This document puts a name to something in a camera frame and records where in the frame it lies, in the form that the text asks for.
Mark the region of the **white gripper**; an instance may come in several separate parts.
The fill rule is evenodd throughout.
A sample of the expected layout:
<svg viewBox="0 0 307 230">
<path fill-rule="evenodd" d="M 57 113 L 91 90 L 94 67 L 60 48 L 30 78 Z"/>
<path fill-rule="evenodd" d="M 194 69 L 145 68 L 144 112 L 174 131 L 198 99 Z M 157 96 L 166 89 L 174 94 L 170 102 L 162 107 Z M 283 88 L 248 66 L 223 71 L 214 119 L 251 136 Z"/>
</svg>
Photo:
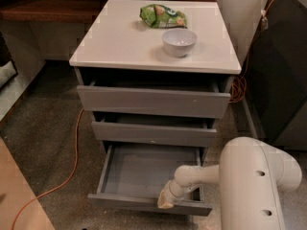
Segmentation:
<svg viewBox="0 0 307 230">
<path fill-rule="evenodd" d="M 165 189 L 159 195 L 157 207 L 159 209 L 170 209 L 180 204 L 184 199 L 184 189 L 173 179 L 167 182 Z"/>
</svg>

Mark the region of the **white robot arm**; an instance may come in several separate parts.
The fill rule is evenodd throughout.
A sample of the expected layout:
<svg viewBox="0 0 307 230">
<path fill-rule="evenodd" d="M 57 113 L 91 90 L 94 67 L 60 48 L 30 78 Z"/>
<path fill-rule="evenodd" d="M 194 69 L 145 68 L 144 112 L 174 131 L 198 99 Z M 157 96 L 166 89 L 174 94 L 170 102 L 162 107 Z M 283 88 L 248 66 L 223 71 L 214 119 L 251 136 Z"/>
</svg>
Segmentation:
<svg viewBox="0 0 307 230">
<path fill-rule="evenodd" d="M 286 230 L 279 194 L 296 189 L 301 180 L 302 170 L 289 153 L 238 137 L 226 143 L 217 165 L 178 167 L 157 207 L 172 208 L 187 192 L 213 183 L 220 189 L 223 230 Z"/>
</svg>

